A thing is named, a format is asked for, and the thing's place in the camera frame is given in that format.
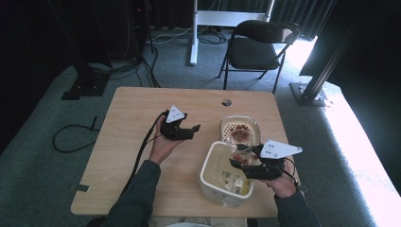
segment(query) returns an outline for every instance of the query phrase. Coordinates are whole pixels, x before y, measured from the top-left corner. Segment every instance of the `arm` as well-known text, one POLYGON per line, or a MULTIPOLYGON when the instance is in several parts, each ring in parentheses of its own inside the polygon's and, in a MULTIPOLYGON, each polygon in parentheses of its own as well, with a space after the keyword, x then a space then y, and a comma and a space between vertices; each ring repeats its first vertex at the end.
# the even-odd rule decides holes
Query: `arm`
POLYGON ((156 124, 156 133, 148 160, 135 176, 130 187, 121 195, 102 226, 147 226, 153 212, 156 185, 159 182, 160 164, 182 141, 171 141, 160 135, 162 116, 156 124))
POLYGON ((261 181, 274 193, 274 201, 278 209, 280 226, 321 226, 318 219, 308 207, 304 196, 294 185, 292 179, 283 174, 274 181, 261 181))

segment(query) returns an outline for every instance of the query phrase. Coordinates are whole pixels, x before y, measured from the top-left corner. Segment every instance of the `forearm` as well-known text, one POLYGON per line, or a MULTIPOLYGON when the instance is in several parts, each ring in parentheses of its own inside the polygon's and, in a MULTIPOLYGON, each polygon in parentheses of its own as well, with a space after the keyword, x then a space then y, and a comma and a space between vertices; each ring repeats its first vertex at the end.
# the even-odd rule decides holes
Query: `forearm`
POLYGON ((110 210, 103 226, 147 226, 160 174, 160 167, 146 160, 110 210))
POLYGON ((274 200, 278 208, 278 220, 281 227, 321 226, 300 191, 283 199, 274 196, 274 200))

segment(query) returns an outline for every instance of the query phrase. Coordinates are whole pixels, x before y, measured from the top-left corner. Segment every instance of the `chair backrest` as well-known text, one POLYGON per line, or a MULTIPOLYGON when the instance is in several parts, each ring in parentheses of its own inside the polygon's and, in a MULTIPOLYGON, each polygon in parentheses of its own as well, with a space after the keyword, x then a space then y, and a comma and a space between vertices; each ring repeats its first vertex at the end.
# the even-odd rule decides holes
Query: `chair backrest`
POLYGON ((236 26, 232 38, 237 35, 265 44, 293 44, 300 35, 300 28, 293 23, 250 20, 236 26))

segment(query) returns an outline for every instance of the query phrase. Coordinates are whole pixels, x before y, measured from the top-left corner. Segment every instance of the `wooden table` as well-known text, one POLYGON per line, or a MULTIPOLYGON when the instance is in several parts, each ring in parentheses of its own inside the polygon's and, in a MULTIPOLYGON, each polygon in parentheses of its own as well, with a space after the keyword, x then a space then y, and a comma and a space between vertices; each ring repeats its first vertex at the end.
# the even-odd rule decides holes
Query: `wooden table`
MULTIPOLYGON (((162 163, 156 190, 154 216, 171 217, 275 217, 273 192, 255 182, 253 194, 240 207, 228 208, 203 197, 199 186, 201 167, 213 142, 220 140, 219 123, 227 115, 252 117, 260 129, 261 142, 268 138, 287 143, 274 95, 265 92, 118 88, 97 138, 71 210, 80 215, 107 215, 126 184, 138 149, 156 117, 176 105, 188 113, 183 129, 200 124, 193 140, 179 144, 162 163), (230 99, 231 106, 221 104, 230 99)), ((147 159, 151 143, 142 155, 147 159)))

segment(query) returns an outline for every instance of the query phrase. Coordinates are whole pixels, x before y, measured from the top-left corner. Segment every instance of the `stand base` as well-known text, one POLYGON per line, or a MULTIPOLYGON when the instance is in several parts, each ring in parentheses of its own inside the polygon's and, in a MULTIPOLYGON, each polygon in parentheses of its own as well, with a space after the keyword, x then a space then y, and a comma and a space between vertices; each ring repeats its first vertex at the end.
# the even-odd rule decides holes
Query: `stand base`
POLYGON ((315 97, 315 99, 309 101, 304 100, 302 94, 305 90, 307 83, 290 83, 292 92, 297 99, 298 105, 300 106, 312 106, 312 107, 326 107, 329 106, 329 102, 327 100, 324 91, 321 90, 319 94, 315 97))
POLYGON ((81 96, 103 96, 111 74, 98 72, 93 72, 93 74, 96 76, 95 81, 85 87, 80 86, 80 76, 77 76, 70 91, 65 92, 61 100, 79 100, 81 96))

